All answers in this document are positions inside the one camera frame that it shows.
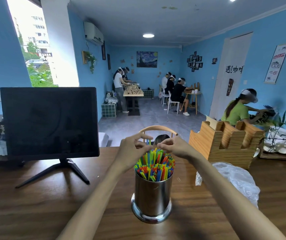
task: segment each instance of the gray pants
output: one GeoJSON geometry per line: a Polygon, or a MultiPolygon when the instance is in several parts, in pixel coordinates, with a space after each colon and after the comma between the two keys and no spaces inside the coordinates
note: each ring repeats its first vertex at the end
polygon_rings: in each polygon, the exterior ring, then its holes
{"type": "Polygon", "coordinates": [[[127,111],[126,100],[123,96],[124,93],[123,88],[115,88],[115,92],[116,92],[116,97],[119,100],[119,102],[117,103],[117,109],[122,111],[127,111]]]}

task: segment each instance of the metal container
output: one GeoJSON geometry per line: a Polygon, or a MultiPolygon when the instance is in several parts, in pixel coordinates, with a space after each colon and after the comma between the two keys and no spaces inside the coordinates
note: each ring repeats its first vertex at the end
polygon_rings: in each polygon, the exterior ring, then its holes
{"type": "Polygon", "coordinates": [[[143,222],[156,224],[163,222],[170,215],[172,178],[161,182],[147,181],[135,171],[135,193],[131,206],[133,213],[143,222]]]}

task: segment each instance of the ceiling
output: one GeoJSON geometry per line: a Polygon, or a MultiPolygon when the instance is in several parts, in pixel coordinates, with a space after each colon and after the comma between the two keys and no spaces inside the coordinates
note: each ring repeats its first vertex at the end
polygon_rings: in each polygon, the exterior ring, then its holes
{"type": "Polygon", "coordinates": [[[286,0],[71,0],[113,45],[178,46],[286,4],[286,0]],[[153,33],[152,39],[143,38],[153,33]]]}

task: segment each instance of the person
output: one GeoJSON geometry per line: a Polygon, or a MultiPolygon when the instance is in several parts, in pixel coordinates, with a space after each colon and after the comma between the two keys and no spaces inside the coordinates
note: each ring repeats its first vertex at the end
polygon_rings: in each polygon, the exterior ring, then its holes
{"type": "Polygon", "coordinates": [[[168,138],[169,138],[169,135],[167,135],[167,134],[159,135],[155,138],[153,145],[157,146],[157,144],[161,143],[162,141],[164,141],[168,138]]]}
{"type": "Polygon", "coordinates": [[[124,68],[119,67],[119,69],[121,69],[124,73],[124,75],[122,75],[123,81],[125,81],[126,83],[131,83],[132,81],[128,80],[126,75],[127,73],[129,73],[129,68],[126,66],[124,68]]]}
{"type": "MultiPolygon", "coordinates": [[[[143,154],[154,149],[154,146],[139,141],[141,138],[153,139],[144,133],[138,133],[121,141],[114,161],[101,182],[70,219],[57,240],[93,239],[117,181],[129,169],[133,170],[133,166],[143,154]]],[[[178,136],[168,138],[159,143],[158,148],[187,160],[195,167],[240,239],[286,240],[281,231],[259,209],[183,139],[178,136]]]]}
{"type": "Polygon", "coordinates": [[[190,116],[190,114],[187,112],[189,100],[182,96],[182,92],[192,90],[193,86],[187,88],[184,85],[185,85],[185,78],[183,77],[179,78],[177,81],[177,84],[175,84],[173,88],[173,94],[171,94],[171,100],[173,102],[180,102],[180,104],[182,104],[180,112],[183,110],[183,106],[184,106],[185,108],[184,108],[183,114],[185,116],[190,116]]]}
{"type": "Polygon", "coordinates": [[[171,75],[169,79],[167,80],[166,88],[165,88],[165,94],[169,94],[169,92],[172,94],[174,89],[174,81],[176,80],[175,75],[171,75]]]}
{"type": "Polygon", "coordinates": [[[171,73],[171,72],[168,72],[168,73],[162,78],[162,88],[163,88],[163,89],[166,88],[167,80],[169,79],[170,76],[172,76],[172,73],[171,73]]]}
{"type": "Polygon", "coordinates": [[[263,112],[267,109],[256,109],[245,104],[256,103],[258,101],[256,97],[256,91],[252,88],[244,89],[241,94],[233,101],[231,101],[221,118],[221,121],[228,121],[230,125],[235,126],[238,121],[243,120],[250,124],[255,123],[263,116],[263,112]],[[249,119],[249,111],[257,112],[253,119],[249,119]]]}
{"type": "Polygon", "coordinates": [[[126,106],[126,101],[125,98],[123,96],[124,94],[124,90],[123,90],[123,85],[130,85],[130,83],[126,83],[123,81],[122,75],[124,74],[122,69],[117,69],[117,71],[114,74],[114,86],[115,86],[115,92],[116,92],[116,97],[118,99],[118,110],[122,110],[123,113],[129,113],[129,111],[127,110],[127,106],[126,106]]]}

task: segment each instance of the person's left hand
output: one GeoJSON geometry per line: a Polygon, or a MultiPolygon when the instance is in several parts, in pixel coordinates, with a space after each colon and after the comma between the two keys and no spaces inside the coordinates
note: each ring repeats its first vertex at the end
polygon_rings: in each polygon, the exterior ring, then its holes
{"type": "Polygon", "coordinates": [[[138,133],[136,135],[126,137],[121,141],[120,148],[114,159],[114,166],[121,173],[126,172],[133,167],[143,154],[147,151],[152,150],[153,146],[147,145],[146,143],[139,141],[139,139],[153,139],[144,133],[138,133]]]}

